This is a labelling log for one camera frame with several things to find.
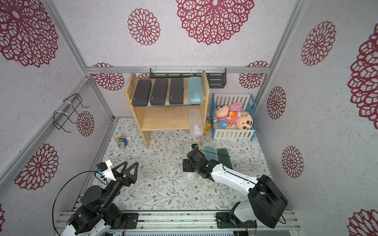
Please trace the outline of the black pencil case left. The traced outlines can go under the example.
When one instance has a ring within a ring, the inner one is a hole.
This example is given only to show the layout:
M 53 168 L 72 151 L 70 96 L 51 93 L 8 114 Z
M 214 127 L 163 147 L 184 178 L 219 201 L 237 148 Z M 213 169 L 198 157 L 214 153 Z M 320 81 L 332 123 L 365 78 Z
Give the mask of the black pencil case left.
M 151 86 L 152 82 L 150 79 L 138 80 L 132 99 L 134 107 L 146 107 L 148 105 Z

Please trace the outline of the teal pencil case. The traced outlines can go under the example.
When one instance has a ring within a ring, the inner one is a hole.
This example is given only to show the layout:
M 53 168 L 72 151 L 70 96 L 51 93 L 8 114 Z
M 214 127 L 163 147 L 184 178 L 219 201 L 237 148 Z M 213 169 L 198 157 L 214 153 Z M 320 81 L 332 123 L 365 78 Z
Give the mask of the teal pencil case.
M 218 160 L 216 149 L 214 147 L 204 147 L 202 151 L 205 155 L 205 158 L 210 160 Z

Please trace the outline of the clear pencil case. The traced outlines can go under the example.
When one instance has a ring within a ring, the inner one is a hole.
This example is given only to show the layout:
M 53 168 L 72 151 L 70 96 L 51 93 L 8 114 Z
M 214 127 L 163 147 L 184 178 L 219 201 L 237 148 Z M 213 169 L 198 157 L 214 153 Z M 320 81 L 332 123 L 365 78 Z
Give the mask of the clear pencil case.
M 191 144 L 185 144 L 183 159 L 188 159 L 187 154 L 191 150 L 192 150 Z M 183 178 L 184 178 L 185 181 L 195 181 L 196 180 L 196 172 L 192 172 L 192 173 L 184 173 L 183 172 Z
M 201 112 L 199 109 L 189 110 L 190 133 L 195 137 L 203 135 Z

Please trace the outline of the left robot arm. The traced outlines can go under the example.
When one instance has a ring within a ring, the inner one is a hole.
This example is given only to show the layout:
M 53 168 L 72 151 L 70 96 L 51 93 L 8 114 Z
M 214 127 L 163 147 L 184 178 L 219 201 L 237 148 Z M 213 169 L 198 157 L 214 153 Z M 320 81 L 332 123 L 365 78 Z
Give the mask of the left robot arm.
M 61 236 L 106 236 L 109 230 L 126 230 L 137 227 L 138 213 L 123 213 L 114 203 L 124 187 L 130 187 L 137 181 L 139 163 L 130 166 L 125 161 L 114 166 L 111 160 L 96 165 L 94 174 L 105 179 L 106 187 L 89 187 L 80 201 L 81 207 L 69 218 Z

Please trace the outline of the wooden two-tier shelf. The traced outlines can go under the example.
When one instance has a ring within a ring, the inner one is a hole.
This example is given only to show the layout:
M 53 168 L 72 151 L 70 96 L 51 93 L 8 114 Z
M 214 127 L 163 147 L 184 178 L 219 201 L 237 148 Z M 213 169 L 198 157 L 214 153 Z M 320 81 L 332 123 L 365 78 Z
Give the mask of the wooden two-tier shelf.
M 206 71 L 201 73 L 200 86 L 204 92 L 204 102 L 198 106 L 179 104 L 135 107 L 132 104 L 132 99 L 138 81 L 136 74 L 132 73 L 125 86 L 124 94 L 146 148 L 150 147 L 152 131 L 190 129 L 191 109 L 200 110 L 200 126 L 205 127 L 210 99 L 210 86 Z

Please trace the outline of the black pencil case right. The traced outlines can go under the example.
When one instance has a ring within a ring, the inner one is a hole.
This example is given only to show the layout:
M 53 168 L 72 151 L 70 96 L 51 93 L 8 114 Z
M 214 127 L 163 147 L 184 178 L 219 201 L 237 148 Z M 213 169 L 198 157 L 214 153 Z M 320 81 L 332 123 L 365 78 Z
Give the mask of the black pencil case right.
M 169 104 L 182 105 L 184 103 L 184 79 L 173 78 L 170 83 Z

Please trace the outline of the grey plush toy keychain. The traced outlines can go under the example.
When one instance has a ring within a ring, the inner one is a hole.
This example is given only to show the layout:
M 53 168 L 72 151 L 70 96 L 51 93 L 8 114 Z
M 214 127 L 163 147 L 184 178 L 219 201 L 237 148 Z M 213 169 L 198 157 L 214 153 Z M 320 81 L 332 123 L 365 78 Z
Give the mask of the grey plush toy keychain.
M 119 148 L 125 148 L 128 145 L 130 139 L 131 137 L 124 137 L 124 136 L 116 137 L 117 146 Z

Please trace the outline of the black pencil case middle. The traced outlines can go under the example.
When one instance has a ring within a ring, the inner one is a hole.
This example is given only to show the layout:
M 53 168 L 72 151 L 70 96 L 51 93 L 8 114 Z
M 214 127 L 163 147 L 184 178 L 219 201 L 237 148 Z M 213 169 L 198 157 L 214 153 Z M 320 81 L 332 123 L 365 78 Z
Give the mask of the black pencil case middle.
M 156 79 L 151 93 L 150 103 L 152 106 L 163 106 L 166 102 L 168 79 Z

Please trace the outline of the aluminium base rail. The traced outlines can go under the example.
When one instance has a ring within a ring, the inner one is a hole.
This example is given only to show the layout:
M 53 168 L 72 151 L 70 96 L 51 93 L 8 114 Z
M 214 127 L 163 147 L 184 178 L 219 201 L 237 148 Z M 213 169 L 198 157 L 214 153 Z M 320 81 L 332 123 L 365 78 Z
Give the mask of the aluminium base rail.
M 284 212 L 284 220 L 280 220 L 274 229 L 269 228 L 260 221 L 254 228 L 253 224 L 235 228 L 232 224 L 225 228 L 219 228 L 221 223 L 216 218 L 218 213 L 215 210 L 204 211 L 124 211 L 127 216 L 136 214 L 137 217 L 127 217 L 127 221 L 134 226 L 134 229 L 126 229 L 126 232 L 179 232 L 179 231 L 241 231 L 248 232 L 252 236 L 254 233 L 288 231 L 292 236 L 303 236 L 299 221 L 292 210 Z

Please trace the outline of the dark green pencil case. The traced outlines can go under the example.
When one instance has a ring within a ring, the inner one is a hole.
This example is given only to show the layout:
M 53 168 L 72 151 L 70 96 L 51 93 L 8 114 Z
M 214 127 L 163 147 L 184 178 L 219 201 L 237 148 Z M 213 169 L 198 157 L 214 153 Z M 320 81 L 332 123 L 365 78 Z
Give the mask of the dark green pencil case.
M 228 153 L 227 148 L 219 148 L 217 149 L 217 156 L 219 159 L 219 162 L 224 165 L 224 167 L 227 167 L 229 169 L 233 169 L 232 163 L 230 160 L 230 155 Z

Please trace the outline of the blue white toy crib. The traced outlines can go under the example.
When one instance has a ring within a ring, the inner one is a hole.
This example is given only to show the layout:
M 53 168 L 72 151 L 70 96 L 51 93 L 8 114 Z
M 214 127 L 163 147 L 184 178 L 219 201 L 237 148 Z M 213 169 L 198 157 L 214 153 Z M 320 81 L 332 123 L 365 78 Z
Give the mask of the blue white toy crib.
M 256 129 L 253 123 L 251 130 L 240 130 L 237 128 L 231 128 L 230 125 L 227 128 L 218 128 L 214 123 L 215 109 L 220 105 L 230 105 L 236 102 L 242 102 L 244 111 L 241 111 L 242 116 L 251 115 L 257 111 L 255 100 L 250 94 L 213 94 L 211 98 L 211 132 L 213 139 L 239 139 L 239 140 L 252 140 L 256 134 Z

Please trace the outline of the pink plush pillow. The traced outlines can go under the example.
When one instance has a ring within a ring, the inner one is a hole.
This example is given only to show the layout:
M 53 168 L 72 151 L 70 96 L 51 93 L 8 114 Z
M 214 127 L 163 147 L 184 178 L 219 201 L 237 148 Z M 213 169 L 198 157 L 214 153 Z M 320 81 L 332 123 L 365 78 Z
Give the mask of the pink plush pillow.
M 242 102 L 236 102 L 228 105 L 229 112 L 241 112 L 244 111 L 242 107 Z

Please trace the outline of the black wall rack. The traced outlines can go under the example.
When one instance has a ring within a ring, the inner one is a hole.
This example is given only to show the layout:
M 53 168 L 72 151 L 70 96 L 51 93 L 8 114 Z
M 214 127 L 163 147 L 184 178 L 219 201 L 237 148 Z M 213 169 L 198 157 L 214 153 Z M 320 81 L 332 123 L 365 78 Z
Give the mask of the black wall rack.
M 168 71 L 163 70 L 159 71 L 156 68 L 150 68 L 149 70 L 149 76 L 150 79 L 163 79 L 163 78 L 169 78 L 169 79 L 176 79 L 176 78 L 189 78 L 193 76 L 202 76 L 202 72 L 200 71 Z M 223 89 L 226 86 L 227 83 L 227 77 L 226 77 L 226 70 L 224 69 L 220 73 L 206 73 L 206 78 L 209 84 L 209 87 L 211 89 L 214 88 L 221 88 Z

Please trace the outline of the black pencil case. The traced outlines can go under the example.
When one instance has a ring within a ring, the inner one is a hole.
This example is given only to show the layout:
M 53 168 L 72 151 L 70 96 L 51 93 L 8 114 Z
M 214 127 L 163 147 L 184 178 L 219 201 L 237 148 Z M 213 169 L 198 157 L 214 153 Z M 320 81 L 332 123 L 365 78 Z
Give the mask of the black pencil case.
M 151 93 L 150 103 L 152 106 L 163 106 L 166 102 L 168 79 L 156 79 Z
M 182 105 L 184 103 L 184 79 L 173 78 L 170 83 L 169 104 Z
M 152 82 L 150 79 L 138 80 L 132 99 L 134 107 L 146 107 L 148 105 L 151 86 Z

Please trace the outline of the plush doll orange striped shirt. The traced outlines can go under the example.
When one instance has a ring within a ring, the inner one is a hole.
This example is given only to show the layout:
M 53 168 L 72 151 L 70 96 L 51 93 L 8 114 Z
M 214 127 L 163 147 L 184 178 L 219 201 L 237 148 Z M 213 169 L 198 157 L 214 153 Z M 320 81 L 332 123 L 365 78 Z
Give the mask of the plush doll orange striped shirt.
M 231 128 L 251 130 L 253 127 L 253 118 L 251 115 L 242 116 L 241 112 L 229 112 L 227 119 Z

